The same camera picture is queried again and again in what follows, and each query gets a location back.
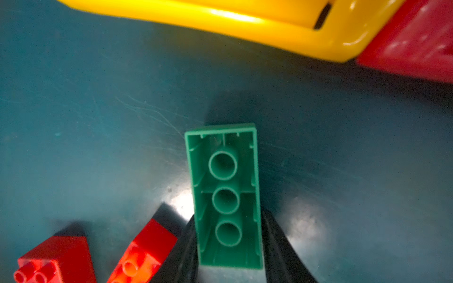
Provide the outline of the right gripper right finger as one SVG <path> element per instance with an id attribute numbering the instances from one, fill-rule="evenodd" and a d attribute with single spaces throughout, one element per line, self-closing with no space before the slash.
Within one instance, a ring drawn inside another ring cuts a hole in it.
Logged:
<path id="1" fill-rule="evenodd" d="M 282 228 L 266 209 L 261 212 L 264 269 L 268 283 L 317 283 Z"/>

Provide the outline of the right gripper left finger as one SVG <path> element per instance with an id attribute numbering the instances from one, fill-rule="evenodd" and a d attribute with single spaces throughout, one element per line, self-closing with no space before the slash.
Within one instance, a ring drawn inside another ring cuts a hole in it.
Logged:
<path id="1" fill-rule="evenodd" d="M 186 224 L 172 251 L 151 283 L 196 283 L 198 280 L 198 242 L 194 215 Z"/>

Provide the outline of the green brick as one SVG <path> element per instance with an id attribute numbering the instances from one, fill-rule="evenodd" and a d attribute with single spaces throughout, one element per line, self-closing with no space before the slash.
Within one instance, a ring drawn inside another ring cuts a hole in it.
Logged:
<path id="1" fill-rule="evenodd" d="M 264 265 L 257 129 L 253 123 L 185 133 L 201 265 Z"/>

